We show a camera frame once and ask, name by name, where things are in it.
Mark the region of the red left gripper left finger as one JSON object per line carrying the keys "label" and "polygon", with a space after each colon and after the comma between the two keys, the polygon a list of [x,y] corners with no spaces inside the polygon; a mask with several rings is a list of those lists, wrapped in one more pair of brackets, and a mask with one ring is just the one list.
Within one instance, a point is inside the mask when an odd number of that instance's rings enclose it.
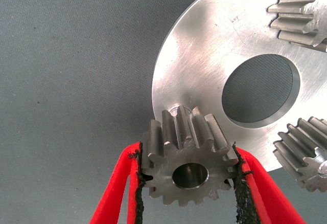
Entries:
{"label": "red left gripper left finger", "polygon": [[90,223],[118,223],[127,182],[127,223],[143,222],[142,188],[145,180],[141,174],[141,156],[141,142],[129,145],[122,151]]}

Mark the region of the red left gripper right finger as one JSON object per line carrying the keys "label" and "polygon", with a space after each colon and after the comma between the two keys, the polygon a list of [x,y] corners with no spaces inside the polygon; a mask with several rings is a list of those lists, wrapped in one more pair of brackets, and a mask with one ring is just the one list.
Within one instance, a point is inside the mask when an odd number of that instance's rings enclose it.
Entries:
{"label": "red left gripper right finger", "polygon": [[233,188],[237,223],[305,223],[261,163],[233,145],[239,162]]}

